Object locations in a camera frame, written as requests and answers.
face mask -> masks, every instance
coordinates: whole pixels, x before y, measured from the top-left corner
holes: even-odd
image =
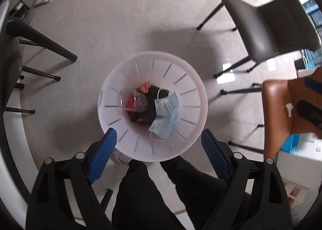
[[[155,133],[162,139],[169,139],[171,131],[177,121],[179,100],[176,93],[154,100],[156,105],[157,117],[149,128],[150,132]]]

person's leg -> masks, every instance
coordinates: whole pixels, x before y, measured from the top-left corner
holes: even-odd
[[[160,192],[150,179],[146,165],[132,160],[122,179],[112,212],[117,230],[185,230],[165,205]]]
[[[168,177],[175,184],[178,196],[196,230],[201,230],[215,210],[227,184],[218,178],[202,173],[178,156],[161,162]],[[250,195],[245,194],[235,223],[240,222],[248,207]]]

blue gripper pad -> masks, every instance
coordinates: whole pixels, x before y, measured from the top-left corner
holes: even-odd
[[[208,159],[211,165],[213,166],[218,178],[227,182],[231,178],[229,175],[230,159],[227,160],[227,157],[225,157],[223,152],[218,147],[217,142],[218,141],[215,140],[214,136],[212,135],[209,129],[205,129],[204,131],[202,131],[202,147],[205,150]]]
[[[117,143],[116,131],[113,128],[108,129],[106,134],[98,143],[100,143],[101,146],[97,150],[95,156],[91,158],[89,163],[89,173],[87,180],[90,183],[94,183],[95,180],[101,177],[107,161],[109,160]]]

floor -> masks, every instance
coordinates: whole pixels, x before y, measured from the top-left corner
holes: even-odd
[[[260,5],[268,0],[245,0]],[[31,26],[78,56],[70,61],[39,47],[26,46],[24,65],[61,76],[60,82],[26,75],[21,92],[22,107],[35,109],[35,115],[24,117],[24,127],[34,161],[40,168],[51,156],[56,161],[71,158],[101,139],[97,101],[108,73],[122,60],[146,50],[160,50],[188,61],[199,73],[207,90],[209,110],[206,127],[217,139],[232,140],[263,148],[263,123],[260,94],[218,96],[219,90],[249,87],[264,79],[296,77],[294,59],[298,52],[275,58],[276,70],[268,71],[266,63],[250,74],[244,73],[252,63],[234,71],[235,81],[218,85],[212,75],[226,62],[234,63],[247,55],[228,12],[223,8],[200,32],[195,27],[220,0],[52,0],[34,11]],[[249,159],[262,156],[238,151]],[[198,170],[215,175],[200,140],[182,156]],[[147,164],[149,175],[173,212],[185,207],[178,199],[174,185],[159,163]],[[103,176],[93,185],[101,200],[107,188],[114,194],[107,208],[110,218],[118,189],[127,167],[110,160]],[[78,218],[71,196],[74,215]]]

clear plastic container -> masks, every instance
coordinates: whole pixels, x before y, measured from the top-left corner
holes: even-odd
[[[118,106],[127,111],[144,112],[149,107],[145,95],[133,89],[120,90],[118,94]]]

